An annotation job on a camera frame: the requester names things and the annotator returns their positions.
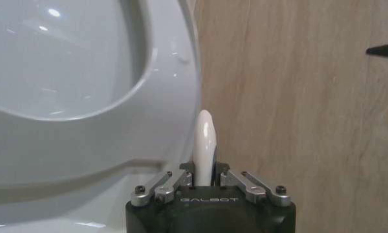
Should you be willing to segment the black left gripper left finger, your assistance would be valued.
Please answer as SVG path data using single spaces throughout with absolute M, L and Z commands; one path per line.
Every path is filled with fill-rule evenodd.
M 131 204 L 147 206 L 151 200 L 169 203 L 181 186 L 193 186 L 195 164 L 181 163 L 177 168 L 160 172 L 144 185 L 137 185 L 131 193 Z

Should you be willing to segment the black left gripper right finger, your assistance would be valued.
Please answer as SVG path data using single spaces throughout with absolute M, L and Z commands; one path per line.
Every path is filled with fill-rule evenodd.
M 288 207 L 292 203 L 284 185 L 269 185 L 248 171 L 231 169 L 227 163 L 216 163 L 216 185 L 237 187 L 253 204 L 268 200 L 273 206 Z

